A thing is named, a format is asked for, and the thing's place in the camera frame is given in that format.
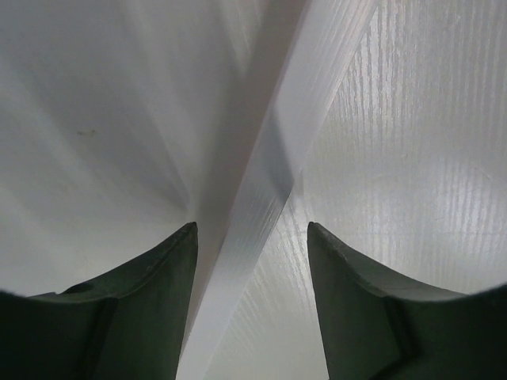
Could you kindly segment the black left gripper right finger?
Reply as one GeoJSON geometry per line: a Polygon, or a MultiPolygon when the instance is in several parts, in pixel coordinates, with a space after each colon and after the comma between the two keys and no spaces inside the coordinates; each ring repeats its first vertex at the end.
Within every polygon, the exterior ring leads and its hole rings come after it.
{"type": "Polygon", "coordinates": [[[330,378],[505,378],[505,286],[460,294],[428,285],[316,222],[307,249],[330,378]]]}

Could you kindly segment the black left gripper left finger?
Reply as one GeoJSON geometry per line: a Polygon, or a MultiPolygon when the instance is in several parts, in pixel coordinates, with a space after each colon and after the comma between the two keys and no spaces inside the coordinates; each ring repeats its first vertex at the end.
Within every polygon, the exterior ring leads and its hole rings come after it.
{"type": "Polygon", "coordinates": [[[173,379],[197,262],[197,225],[60,294],[1,294],[4,379],[173,379]]]}

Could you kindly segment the white wooden picture frame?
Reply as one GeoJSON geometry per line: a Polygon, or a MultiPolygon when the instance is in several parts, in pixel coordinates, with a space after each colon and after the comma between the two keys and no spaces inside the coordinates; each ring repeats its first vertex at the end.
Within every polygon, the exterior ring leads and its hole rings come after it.
{"type": "Polygon", "coordinates": [[[4,1],[1,288],[62,291],[184,223],[202,379],[375,1],[4,1]]]}

